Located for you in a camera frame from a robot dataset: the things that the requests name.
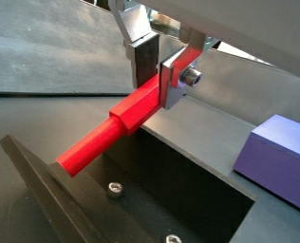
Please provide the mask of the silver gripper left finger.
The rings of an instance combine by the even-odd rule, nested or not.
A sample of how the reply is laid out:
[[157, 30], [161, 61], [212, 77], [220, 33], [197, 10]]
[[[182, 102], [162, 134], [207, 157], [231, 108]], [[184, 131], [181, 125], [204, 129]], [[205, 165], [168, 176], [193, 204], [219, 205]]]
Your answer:
[[140, 88], [158, 74], [160, 34], [152, 29], [146, 7], [134, 0], [109, 0], [126, 56], [132, 61], [133, 85]]

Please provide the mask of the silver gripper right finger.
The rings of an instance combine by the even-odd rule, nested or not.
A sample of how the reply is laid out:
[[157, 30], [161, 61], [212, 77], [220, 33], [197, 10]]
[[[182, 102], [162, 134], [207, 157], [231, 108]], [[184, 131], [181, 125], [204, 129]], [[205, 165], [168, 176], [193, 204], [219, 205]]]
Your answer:
[[203, 52], [219, 42], [211, 35], [181, 27], [180, 40], [187, 44], [161, 63], [160, 102], [164, 109], [170, 109], [184, 98], [187, 87], [196, 87], [203, 73], [197, 70], [197, 59]]

